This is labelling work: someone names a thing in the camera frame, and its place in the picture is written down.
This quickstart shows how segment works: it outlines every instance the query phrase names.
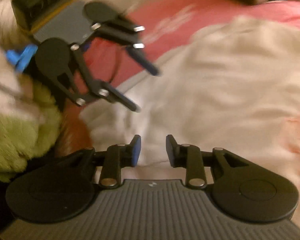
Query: green plush toy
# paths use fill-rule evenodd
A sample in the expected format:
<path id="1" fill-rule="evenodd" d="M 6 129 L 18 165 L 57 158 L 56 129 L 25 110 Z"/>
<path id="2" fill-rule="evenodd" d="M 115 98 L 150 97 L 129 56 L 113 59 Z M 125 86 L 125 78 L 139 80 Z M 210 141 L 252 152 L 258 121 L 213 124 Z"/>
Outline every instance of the green plush toy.
<path id="1" fill-rule="evenodd" d="M 44 122 L 31 122 L 0 114 L 0 181 L 10 182 L 26 169 L 27 161 L 45 155 L 59 136 L 61 113 L 50 91 L 33 82 L 33 101 Z"/>

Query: white fabric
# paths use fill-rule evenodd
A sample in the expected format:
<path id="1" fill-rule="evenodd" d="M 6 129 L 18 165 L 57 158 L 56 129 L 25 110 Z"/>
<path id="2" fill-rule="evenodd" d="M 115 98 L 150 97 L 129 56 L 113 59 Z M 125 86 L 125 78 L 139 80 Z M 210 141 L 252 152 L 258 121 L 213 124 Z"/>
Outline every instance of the white fabric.
<path id="1" fill-rule="evenodd" d="M 142 111 L 99 101 L 81 117 L 97 151 L 142 137 L 137 169 L 124 178 L 184 178 L 169 167 L 165 137 L 203 151 L 223 147 L 298 185 L 296 158 L 280 133 L 285 118 L 300 115 L 300 30 L 239 17 L 198 31 L 189 44 L 162 56 L 161 77 L 130 89 Z M 293 221 L 300 227 L 300 204 Z"/>

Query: gray panel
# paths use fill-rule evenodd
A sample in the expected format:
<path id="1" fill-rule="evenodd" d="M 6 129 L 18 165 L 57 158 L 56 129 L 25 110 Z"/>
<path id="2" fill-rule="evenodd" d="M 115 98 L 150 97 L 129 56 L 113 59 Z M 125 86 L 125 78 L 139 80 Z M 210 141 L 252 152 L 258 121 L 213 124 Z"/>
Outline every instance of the gray panel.
<path id="1" fill-rule="evenodd" d="M 180 180 L 125 180 L 102 191 L 95 203 L 72 220 L 51 225 L 15 221 L 5 240 L 300 240 L 300 229 L 283 220 L 246 224 L 221 213 L 204 191 Z"/>
<path id="2" fill-rule="evenodd" d="M 40 28 L 34 38 L 43 42 L 49 38 L 60 38 L 68 44 L 82 44 L 92 35 L 92 22 L 84 17 L 84 1 L 76 1 L 62 10 L 58 15 L 52 18 L 46 25 Z"/>

